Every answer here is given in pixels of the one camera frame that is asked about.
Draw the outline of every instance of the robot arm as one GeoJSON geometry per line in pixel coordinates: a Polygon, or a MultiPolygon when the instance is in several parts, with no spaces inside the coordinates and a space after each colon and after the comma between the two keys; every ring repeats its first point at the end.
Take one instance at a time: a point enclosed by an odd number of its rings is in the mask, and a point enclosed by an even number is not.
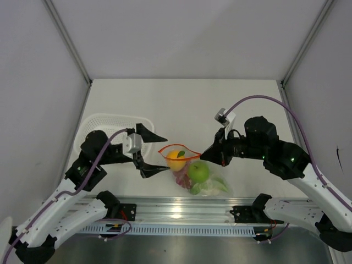
{"type": "Polygon", "coordinates": [[[167,141],[150,132],[142,124],[136,129],[126,129],[123,143],[112,145],[100,130],[92,131],[81,145],[79,158],[66,172],[54,193],[26,222],[13,230],[10,244],[24,263],[46,263],[63,242],[76,232],[102,218],[116,218],[119,201],[109,191],[100,192],[82,210],[64,218],[78,200],[89,193],[107,174],[100,166],[112,163],[133,162],[143,178],[169,169],[144,162],[141,155],[142,141],[167,141]]]}
{"type": "MultiPolygon", "coordinates": [[[[224,109],[220,110],[216,120],[225,128],[216,133],[213,145],[201,155],[202,160],[222,166],[230,164],[232,157],[263,160],[268,171],[299,188],[320,208],[292,205],[261,194],[251,206],[256,222],[278,219],[296,224],[319,234],[334,249],[352,250],[352,212],[345,206],[352,203],[321,174],[326,183],[322,184],[309,155],[298,145],[280,140],[275,125],[264,117],[247,120],[246,136],[236,137],[236,130],[232,130],[235,116],[225,117],[223,113],[224,109]]],[[[235,212],[235,220],[241,214],[235,212]]]]}

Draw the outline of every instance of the plastic basket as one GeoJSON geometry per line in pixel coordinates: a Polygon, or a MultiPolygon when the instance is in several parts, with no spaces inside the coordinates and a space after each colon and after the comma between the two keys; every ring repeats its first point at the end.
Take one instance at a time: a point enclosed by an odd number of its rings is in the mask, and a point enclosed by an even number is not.
{"type": "MultiPolygon", "coordinates": [[[[81,145],[85,141],[87,135],[94,130],[102,130],[106,133],[108,138],[115,133],[116,131],[124,128],[135,128],[137,123],[142,123],[148,130],[155,132],[153,123],[143,117],[130,117],[127,115],[117,115],[117,114],[93,114],[87,117],[78,129],[73,149],[79,154],[81,151],[81,145]]],[[[117,135],[113,140],[112,144],[122,143],[123,136],[126,136],[126,133],[121,133],[117,135]]],[[[146,157],[151,149],[152,144],[142,143],[141,154],[143,157],[146,157]]]]}

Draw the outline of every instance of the green leaf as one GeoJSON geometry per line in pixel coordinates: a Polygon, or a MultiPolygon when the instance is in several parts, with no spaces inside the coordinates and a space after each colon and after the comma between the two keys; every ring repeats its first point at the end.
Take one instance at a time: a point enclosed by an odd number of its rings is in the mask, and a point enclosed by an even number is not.
{"type": "Polygon", "coordinates": [[[201,186],[199,186],[198,183],[196,183],[195,185],[193,185],[193,187],[190,189],[191,194],[193,195],[197,195],[198,193],[200,193],[201,191],[201,186]]]}
{"type": "Polygon", "coordinates": [[[182,157],[184,155],[185,155],[185,152],[183,150],[181,150],[180,152],[178,152],[177,157],[179,158],[179,157],[182,157]]]}

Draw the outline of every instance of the black bracket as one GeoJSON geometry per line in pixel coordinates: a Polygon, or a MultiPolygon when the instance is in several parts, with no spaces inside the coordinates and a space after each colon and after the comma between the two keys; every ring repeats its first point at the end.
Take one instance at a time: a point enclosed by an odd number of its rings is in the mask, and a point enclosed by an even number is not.
{"type": "Polygon", "coordinates": [[[341,252],[352,250],[352,233],[337,230],[326,214],[315,226],[320,232],[320,239],[328,246],[341,252]]]}
{"type": "MultiPolygon", "coordinates": [[[[109,217],[109,218],[115,218],[116,220],[124,219],[124,220],[127,220],[128,222],[133,222],[136,219],[136,214],[137,214],[137,205],[135,203],[120,203],[119,211],[116,213],[114,217],[109,217]]],[[[101,237],[110,238],[110,237],[114,237],[116,233],[121,232],[122,224],[119,224],[119,225],[106,224],[105,227],[110,227],[108,232],[111,232],[112,234],[104,234],[104,235],[101,235],[101,237]]]]}
{"type": "Polygon", "coordinates": [[[137,214],[137,205],[135,203],[120,203],[120,201],[109,191],[101,191],[97,199],[105,204],[108,212],[105,218],[124,219],[126,221],[135,221],[137,214]]]}
{"type": "Polygon", "coordinates": [[[140,151],[133,154],[133,164],[136,166],[136,169],[140,171],[142,178],[150,178],[159,172],[170,169],[165,166],[150,165],[145,163],[140,151]]]}
{"type": "MultiPolygon", "coordinates": [[[[265,213],[265,204],[272,197],[267,194],[259,194],[255,201],[250,206],[237,205],[230,211],[234,216],[235,223],[243,224],[270,224],[272,219],[268,218],[265,213]]],[[[276,223],[284,223],[281,220],[276,220],[276,223]]]]}

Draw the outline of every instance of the apple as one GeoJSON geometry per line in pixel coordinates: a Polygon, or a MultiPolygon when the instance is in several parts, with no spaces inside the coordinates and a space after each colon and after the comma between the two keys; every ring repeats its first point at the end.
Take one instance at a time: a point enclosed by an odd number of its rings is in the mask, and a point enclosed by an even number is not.
{"type": "Polygon", "coordinates": [[[188,177],[193,183],[204,183],[209,179],[209,167],[204,161],[192,162],[188,168],[188,177]]]}

